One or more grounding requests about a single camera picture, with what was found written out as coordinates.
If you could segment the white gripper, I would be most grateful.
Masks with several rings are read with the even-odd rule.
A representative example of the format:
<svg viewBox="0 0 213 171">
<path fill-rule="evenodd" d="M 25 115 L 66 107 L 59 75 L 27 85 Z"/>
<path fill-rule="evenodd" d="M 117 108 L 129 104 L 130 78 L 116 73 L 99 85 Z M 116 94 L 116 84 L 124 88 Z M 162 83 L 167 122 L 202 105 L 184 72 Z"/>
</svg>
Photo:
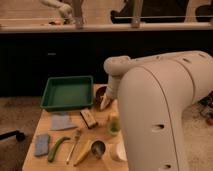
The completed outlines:
<svg viewBox="0 0 213 171">
<path fill-rule="evenodd" d="M 106 109 L 111 102 L 117 98 L 118 88 L 121 81 L 121 76 L 108 76 L 108 84 L 104 93 L 103 100 L 100 105 L 100 109 Z"/>
</svg>

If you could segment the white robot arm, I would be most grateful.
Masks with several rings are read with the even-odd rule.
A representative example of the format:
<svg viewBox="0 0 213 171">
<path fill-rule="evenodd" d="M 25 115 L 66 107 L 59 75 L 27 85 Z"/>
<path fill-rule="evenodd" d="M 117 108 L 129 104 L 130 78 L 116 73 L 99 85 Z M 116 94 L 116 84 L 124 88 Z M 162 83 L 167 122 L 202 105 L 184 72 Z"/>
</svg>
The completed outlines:
<svg viewBox="0 0 213 171">
<path fill-rule="evenodd" d="M 109 57 L 105 108 L 118 103 L 129 171 L 189 171 L 183 111 L 213 92 L 213 56 L 180 51 Z"/>
</svg>

